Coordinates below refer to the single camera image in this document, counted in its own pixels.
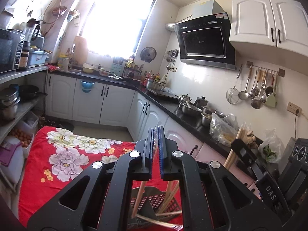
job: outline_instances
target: blender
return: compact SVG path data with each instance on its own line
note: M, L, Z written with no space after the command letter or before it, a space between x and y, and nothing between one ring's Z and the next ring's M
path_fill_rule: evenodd
M40 22L35 19L30 19L26 23L26 27L23 31L23 34L26 36L23 44L23 50L21 51L21 56L18 64L18 71L26 71L28 69L28 58L30 51L30 43L34 41L40 30Z

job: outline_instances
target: pipe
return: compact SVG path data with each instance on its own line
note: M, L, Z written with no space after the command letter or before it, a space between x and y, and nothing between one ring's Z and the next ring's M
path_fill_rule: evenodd
M174 31L173 25L181 23L181 22L189 21L189 20L191 20L191 18L192 18L192 15L190 15L189 17L186 17L185 19L183 19L181 21L178 21L178 22L166 23L165 24L165 29L170 30L170 31Z

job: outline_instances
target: floor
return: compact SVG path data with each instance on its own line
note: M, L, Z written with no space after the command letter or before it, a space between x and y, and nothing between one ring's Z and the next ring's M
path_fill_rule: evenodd
M87 126L78 126L75 125L75 129L73 131L74 134L80 136L93 137L96 139L106 138L117 140L121 142L133 142L131 135L127 129L123 128L110 128L110 127L87 127Z
M106 138L112 139L122 142L133 142L133 139L129 133L129 131L125 128L116 128L116 127L89 127L89 126L79 126L75 125L75 129L73 131L74 134L80 136L88 136L96 139ZM16 188L16 195L12 194L11 198L11 210L16 217L18 217L18 200L19 200L19 191L21 182L23 180L24 169L22 171L19 183Z

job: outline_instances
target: stainless steel pot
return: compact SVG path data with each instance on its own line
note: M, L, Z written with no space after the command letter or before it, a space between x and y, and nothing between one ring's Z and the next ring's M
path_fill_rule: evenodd
M188 94L180 96L178 99L179 106L181 106L182 103L185 103L186 101L191 101L191 98Z
M194 103L194 105L200 109L202 109L202 106L206 106L207 104L208 104L208 100L206 100L204 96L201 96L201 98L197 97Z
M0 107L8 107L18 98L18 93L16 88L5 88L0 91Z
M19 102L20 102L20 97L18 97L17 100L10 106L0 108L0 117L6 121L13 120L17 115Z
M210 126L212 116L209 115L209 114L205 114L205 113L201 113L201 115L202 115L202 120L201 120L202 125L205 126L205 127Z
M161 90L161 88L163 87L163 83L162 82L155 82L153 80L149 80L147 79L147 89L151 89L151 90Z
M215 112L215 109L212 109L212 108L206 107L206 106L202 106L202 113L211 115L214 112Z
M187 106L187 103L182 103L182 112L183 114L185 115L190 115L190 116L194 116L194 117L201 117L201 112L202 110L193 106L193 105L190 105L191 108L189 108Z

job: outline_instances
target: black countertop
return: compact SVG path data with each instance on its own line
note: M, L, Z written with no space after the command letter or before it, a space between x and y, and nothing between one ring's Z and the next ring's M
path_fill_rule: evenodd
M153 102L157 107L159 107L162 111L164 111L167 115L169 115L173 120L175 120L178 124L180 124L183 128L185 128L188 132L190 132L193 136L199 139L201 142L206 143L216 152L221 154L224 157L227 157L231 148L227 147L218 141L214 140L209 134L209 127L205 127L201 123L201 119L195 119L193 117L184 115L181 107L176 102L166 101L160 97L155 96L142 85L133 85L124 81L114 81L108 77L103 77L95 74L86 74L81 72L80 74L73 74L61 71L54 71L52 74L62 75L74 77L77 79L85 79L94 82L101 82L107 85L114 85L118 87L124 87L132 90L138 91L141 95L143 95L150 102ZM246 174L250 175L246 166L239 161L237 166L244 171Z

